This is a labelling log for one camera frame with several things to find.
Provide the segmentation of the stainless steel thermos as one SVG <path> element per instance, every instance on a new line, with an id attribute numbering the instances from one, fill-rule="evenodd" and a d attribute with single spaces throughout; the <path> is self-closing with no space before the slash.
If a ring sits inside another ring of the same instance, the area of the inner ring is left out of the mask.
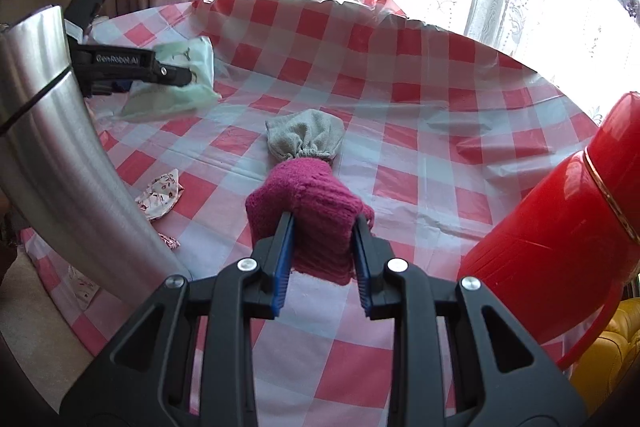
<path id="1" fill-rule="evenodd" d="M 57 254 L 126 303 L 191 277 L 105 153 L 57 5 L 1 34 L 1 190 Z"/>

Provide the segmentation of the red floral white cloth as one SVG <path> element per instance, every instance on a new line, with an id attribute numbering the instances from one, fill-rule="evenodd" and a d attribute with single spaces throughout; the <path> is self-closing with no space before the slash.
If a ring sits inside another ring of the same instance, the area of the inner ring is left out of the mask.
<path id="1" fill-rule="evenodd" d="M 179 170 L 161 174 L 134 200 L 148 221 L 163 218 L 177 205 L 183 186 L 179 182 Z"/>

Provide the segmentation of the yellow leather sofa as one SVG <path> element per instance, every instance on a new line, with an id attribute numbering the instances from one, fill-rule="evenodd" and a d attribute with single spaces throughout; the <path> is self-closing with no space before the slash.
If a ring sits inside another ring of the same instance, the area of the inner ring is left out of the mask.
<path id="1" fill-rule="evenodd" d="M 570 382 L 592 415 L 639 374 L 639 298 L 623 300 L 608 326 L 575 365 Z"/>

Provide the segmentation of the beige upholstered stool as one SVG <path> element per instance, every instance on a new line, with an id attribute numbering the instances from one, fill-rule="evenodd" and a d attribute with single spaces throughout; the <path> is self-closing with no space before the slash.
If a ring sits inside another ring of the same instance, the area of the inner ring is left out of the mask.
<path id="1" fill-rule="evenodd" d="M 53 410 L 92 361 L 24 254 L 1 284 L 1 334 L 17 363 Z"/>

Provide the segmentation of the grey drawstring pouch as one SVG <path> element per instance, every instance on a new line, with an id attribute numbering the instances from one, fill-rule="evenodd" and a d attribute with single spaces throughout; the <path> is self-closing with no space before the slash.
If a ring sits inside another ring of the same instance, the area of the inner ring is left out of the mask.
<path id="1" fill-rule="evenodd" d="M 266 121 L 267 147 L 277 161 L 316 158 L 334 161 L 345 135 L 341 118 L 319 109 L 305 109 Z"/>

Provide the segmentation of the red plastic jug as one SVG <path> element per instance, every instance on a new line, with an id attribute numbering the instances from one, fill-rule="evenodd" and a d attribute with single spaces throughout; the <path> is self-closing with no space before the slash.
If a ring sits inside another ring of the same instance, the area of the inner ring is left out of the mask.
<path id="1" fill-rule="evenodd" d="M 639 95 L 628 92 L 590 143 L 557 165 L 462 259 L 538 343 L 591 323 L 568 369 L 610 321 L 639 271 Z"/>

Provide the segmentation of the magenta knitted sock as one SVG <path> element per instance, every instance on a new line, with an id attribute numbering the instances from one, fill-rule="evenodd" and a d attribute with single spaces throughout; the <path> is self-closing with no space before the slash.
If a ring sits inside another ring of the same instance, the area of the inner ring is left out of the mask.
<path id="1" fill-rule="evenodd" d="M 354 276 L 352 228 L 362 216 L 373 225 L 374 210 L 352 193 L 330 164 L 295 158 L 274 167 L 245 201 L 254 243 L 274 234 L 283 213 L 294 218 L 292 268 L 336 285 Z"/>

